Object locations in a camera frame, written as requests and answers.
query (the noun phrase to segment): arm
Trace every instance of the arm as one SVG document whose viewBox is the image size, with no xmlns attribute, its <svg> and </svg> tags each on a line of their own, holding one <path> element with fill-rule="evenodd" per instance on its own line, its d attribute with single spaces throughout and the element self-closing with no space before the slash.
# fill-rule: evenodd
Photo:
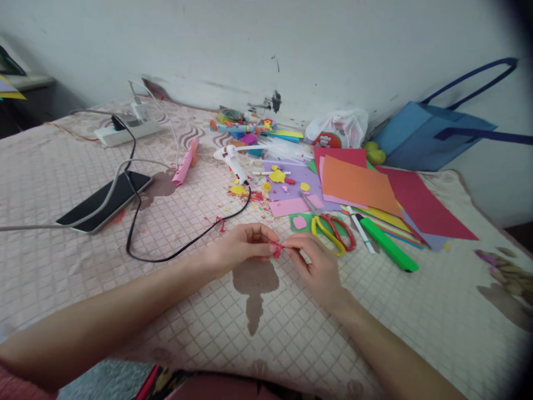
<svg viewBox="0 0 533 400">
<path fill-rule="evenodd" d="M 170 264 L 73 304 L 0 344 L 14 375 L 55 392 L 132 338 L 168 308 L 250 257 L 269 258 L 278 236 L 262 224 L 240 225 L 208 252 Z"/>
<path fill-rule="evenodd" d="M 318 238 L 296 233 L 284 245 L 313 297 L 346 328 L 392 398 L 465 398 L 341 286 L 337 257 Z M 300 250 L 311 264 L 305 262 Z"/>
</svg>

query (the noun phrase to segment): green marker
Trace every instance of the green marker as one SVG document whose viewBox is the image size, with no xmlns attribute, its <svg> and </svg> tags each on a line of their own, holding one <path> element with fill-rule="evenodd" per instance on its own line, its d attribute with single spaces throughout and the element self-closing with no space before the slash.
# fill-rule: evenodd
<svg viewBox="0 0 533 400">
<path fill-rule="evenodd" d="M 370 218 L 364 218 L 361 214 L 356 214 L 357 220 L 366 232 L 372 236 L 385 252 L 394 260 L 405 272 L 415 272 L 420 268 L 409 258 L 391 239 L 385 235 Z"/>
</svg>

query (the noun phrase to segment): scissor handle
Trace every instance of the scissor handle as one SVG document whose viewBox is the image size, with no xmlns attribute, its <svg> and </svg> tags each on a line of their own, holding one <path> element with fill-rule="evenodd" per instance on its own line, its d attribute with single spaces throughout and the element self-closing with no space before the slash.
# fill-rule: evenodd
<svg viewBox="0 0 533 400">
<path fill-rule="evenodd" d="M 337 228 L 335 227 L 335 224 L 331 221 L 328 221 L 333 229 L 333 232 L 335 232 L 335 236 L 337 237 L 339 242 L 343 244 L 346 251 L 352 251 L 353 249 L 355 249 L 355 246 L 356 246 L 355 237 L 352 234 L 351 230 L 348 229 L 348 226 L 342 220 L 338 219 L 336 216 L 332 216 L 331 214 L 326 214 L 326 217 L 332 221 L 335 221 L 337 224 L 341 225 L 348 233 L 348 237 L 350 238 L 350 246 L 347 246 L 346 243 L 344 243 L 344 240 L 342 240 L 339 232 L 337 231 Z"/>
<path fill-rule="evenodd" d="M 327 218 L 324 218 L 325 221 L 328 222 L 328 224 L 331 224 L 331 221 L 329 221 Z M 338 240 L 335 236 L 333 236 L 331 233 L 329 233 L 329 231 L 324 227 L 324 225 L 322 225 L 322 222 L 320 221 L 320 217 L 319 216 L 315 216 L 313 218 L 313 221 L 311 223 L 311 232 L 313 233 L 313 235 L 317 236 L 318 235 L 316 234 L 316 224 L 318 224 L 318 226 L 320 227 L 320 229 L 322 230 L 322 232 L 326 235 L 326 237 L 328 239 L 330 239 L 336 246 L 337 248 L 339 249 L 339 252 L 338 253 L 335 253 L 335 255 L 337 257 L 342 257 L 346 254 L 346 250 L 344 248 L 344 243 L 340 240 Z"/>
</svg>

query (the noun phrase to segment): scissors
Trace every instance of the scissors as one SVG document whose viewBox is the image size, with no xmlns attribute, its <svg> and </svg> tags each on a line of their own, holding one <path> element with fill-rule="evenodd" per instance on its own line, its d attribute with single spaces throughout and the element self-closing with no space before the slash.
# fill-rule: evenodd
<svg viewBox="0 0 533 400">
<path fill-rule="evenodd" d="M 335 253 L 337 257 L 342 257 L 346 254 L 347 251 L 352 251 L 355 248 L 355 238 L 351 230 L 346 226 L 346 224 L 340 219 L 330 214 L 320 214 L 320 211 L 317 210 L 317 208 L 311 203 L 311 201 L 309 201 L 309 199 L 306 198 L 306 196 L 302 192 L 300 192 L 300 195 L 304 198 L 305 202 L 311 209 L 311 212 L 315 214 L 311 221 L 311 232 L 313 233 L 313 235 L 318 237 L 318 234 L 316 233 L 316 225 L 318 224 L 320 230 L 324 232 L 327 238 L 330 239 L 338 247 L 339 252 Z M 320 220 L 321 218 L 323 218 L 324 221 L 329 224 L 335 236 L 329 233 L 329 231 L 324 227 L 324 225 L 322 225 L 322 221 Z M 337 231 L 337 228 L 332 221 L 335 221 L 337 224 L 341 225 L 348 232 L 348 236 L 350 237 L 350 246 L 347 246 L 343 242 L 339 235 L 339 231 Z"/>
</svg>

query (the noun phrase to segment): plastic bag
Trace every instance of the plastic bag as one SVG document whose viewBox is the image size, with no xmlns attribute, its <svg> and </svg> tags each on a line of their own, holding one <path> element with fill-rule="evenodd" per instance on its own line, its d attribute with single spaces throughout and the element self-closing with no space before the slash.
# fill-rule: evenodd
<svg viewBox="0 0 533 400">
<path fill-rule="evenodd" d="M 304 142 L 312 146 L 360 148 L 368 128 L 368 112 L 362 109 L 332 111 L 315 118 L 305 129 Z"/>
</svg>

